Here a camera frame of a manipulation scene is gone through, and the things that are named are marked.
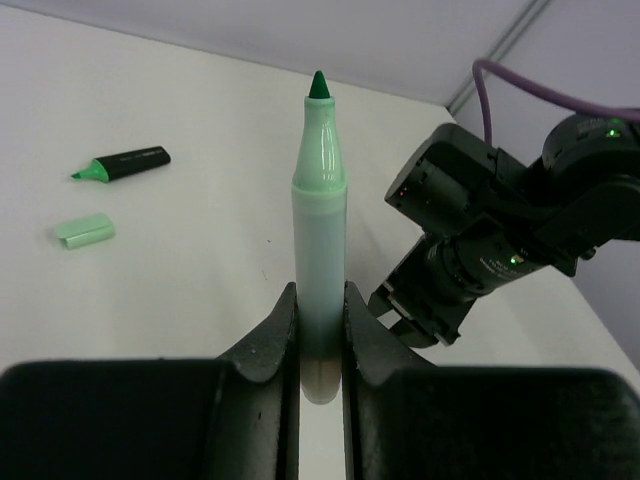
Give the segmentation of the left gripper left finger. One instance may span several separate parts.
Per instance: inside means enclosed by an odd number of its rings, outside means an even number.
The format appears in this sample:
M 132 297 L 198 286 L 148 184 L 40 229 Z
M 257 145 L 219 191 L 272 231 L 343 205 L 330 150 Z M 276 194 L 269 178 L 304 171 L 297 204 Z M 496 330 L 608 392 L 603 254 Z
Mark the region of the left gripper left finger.
M 219 359 L 214 401 L 216 479 L 299 477 L 300 345 L 296 285 Z

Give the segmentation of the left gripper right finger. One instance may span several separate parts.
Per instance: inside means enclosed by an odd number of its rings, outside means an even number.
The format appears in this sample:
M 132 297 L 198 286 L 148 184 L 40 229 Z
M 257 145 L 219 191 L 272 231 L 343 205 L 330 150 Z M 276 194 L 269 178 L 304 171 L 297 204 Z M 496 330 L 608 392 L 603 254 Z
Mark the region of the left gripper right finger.
M 345 284 L 342 395 L 346 477 L 418 479 L 426 470 L 413 421 L 409 375 L 431 364 L 369 311 L 355 283 Z

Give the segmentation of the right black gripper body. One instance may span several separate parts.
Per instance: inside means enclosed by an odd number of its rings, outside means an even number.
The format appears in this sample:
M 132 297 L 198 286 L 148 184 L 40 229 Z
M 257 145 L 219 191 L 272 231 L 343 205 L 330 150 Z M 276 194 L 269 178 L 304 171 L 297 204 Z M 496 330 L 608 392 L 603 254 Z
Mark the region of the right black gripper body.
M 446 123 L 414 152 L 385 200 L 423 234 L 369 299 L 375 316 L 393 310 L 406 345 L 453 344 L 475 301 L 530 272 L 530 254 L 482 205 L 497 152 Z

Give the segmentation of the pale green marker pen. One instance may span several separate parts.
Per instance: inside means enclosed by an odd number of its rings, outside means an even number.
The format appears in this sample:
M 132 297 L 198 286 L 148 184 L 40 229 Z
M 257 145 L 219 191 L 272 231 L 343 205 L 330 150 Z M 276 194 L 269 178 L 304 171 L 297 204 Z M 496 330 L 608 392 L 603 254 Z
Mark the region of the pale green marker pen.
M 305 397 L 316 405 L 333 401 L 341 382 L 347 194 L 336 101 L 318 70 L 304 98 L 291 182 L 300 381 Z

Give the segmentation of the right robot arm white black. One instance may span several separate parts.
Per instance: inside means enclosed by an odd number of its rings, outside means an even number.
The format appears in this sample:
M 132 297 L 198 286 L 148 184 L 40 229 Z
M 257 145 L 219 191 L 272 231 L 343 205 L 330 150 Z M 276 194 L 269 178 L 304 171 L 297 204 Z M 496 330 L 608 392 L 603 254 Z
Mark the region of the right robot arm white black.
M 371 294 L 406 345 L 450 345 L 474 303 L 542 268 L 574 276 L 611 240 L 639 237 L 639 126 L 575 114 L 524 165 L 459 125 L 439 126 L 386 202 L 422 236 Z

